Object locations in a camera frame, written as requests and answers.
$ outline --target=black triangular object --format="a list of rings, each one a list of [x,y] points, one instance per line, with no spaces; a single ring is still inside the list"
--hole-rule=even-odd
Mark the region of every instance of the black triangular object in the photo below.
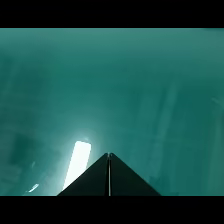
[[[111,196],[160,196],[130,167],[110,154]]]
[[[104,154],[58,196],[104,196],[108,154]]]

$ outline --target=teal surface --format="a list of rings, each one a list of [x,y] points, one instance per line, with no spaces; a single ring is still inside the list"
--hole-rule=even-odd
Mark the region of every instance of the teal surface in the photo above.
[[[224,195],[223,40],[0,29],[0,195],[57,195],[76,141],[88,166],[113,152],[162,195]]]

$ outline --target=glass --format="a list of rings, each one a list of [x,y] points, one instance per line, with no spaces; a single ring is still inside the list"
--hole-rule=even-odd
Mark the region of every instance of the glass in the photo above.
[[[77,141],[162,195],[224,195],[224,32],[0,29],[0,195],[57,195]]]

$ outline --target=glossy teal panel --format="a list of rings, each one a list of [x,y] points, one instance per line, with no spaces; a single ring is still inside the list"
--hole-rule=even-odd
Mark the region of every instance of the glossy teal panel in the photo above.
[[[88,166],[113,152],[162,195],[224,195],[223,40],[0,29],[0,195],[58,194],[76,141]]]

